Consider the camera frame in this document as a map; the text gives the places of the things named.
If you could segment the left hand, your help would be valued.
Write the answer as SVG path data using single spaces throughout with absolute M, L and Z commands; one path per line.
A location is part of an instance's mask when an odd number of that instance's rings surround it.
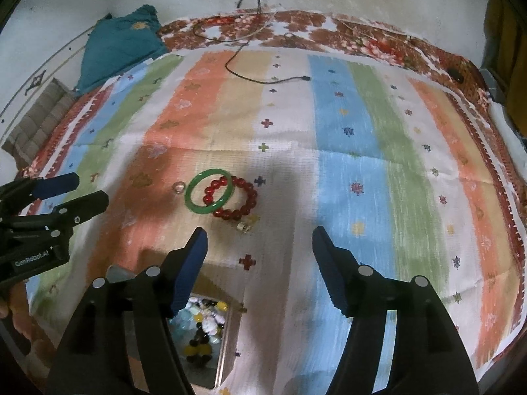
M 54 359 L 56 349 L 38 321 L 29 313 L 26 283 L 20 282 L 1 293 L 1 319 L 12 317 L 15 330 L 30 341 L 43 362 Z

